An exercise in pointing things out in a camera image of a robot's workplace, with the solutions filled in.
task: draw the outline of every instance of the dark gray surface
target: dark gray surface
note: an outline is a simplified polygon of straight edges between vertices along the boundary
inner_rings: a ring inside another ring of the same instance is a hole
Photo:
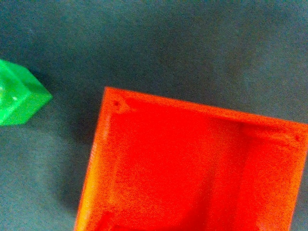
[[[104,86],[308,123],[307,1],[188,2],[0,3],[0,58],[54,96],[0,128],[1,231],[72,230]]]

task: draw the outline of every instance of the green block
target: green block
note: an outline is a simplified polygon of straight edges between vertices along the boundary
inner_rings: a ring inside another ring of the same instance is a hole
[[[0,126],[26,123],[51,98],[28,69],[0,60]]]

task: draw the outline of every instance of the open box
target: open box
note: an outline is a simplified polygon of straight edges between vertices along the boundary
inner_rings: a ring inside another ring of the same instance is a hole
[[[106,88],[75,231],[287,231],[308,125]]]

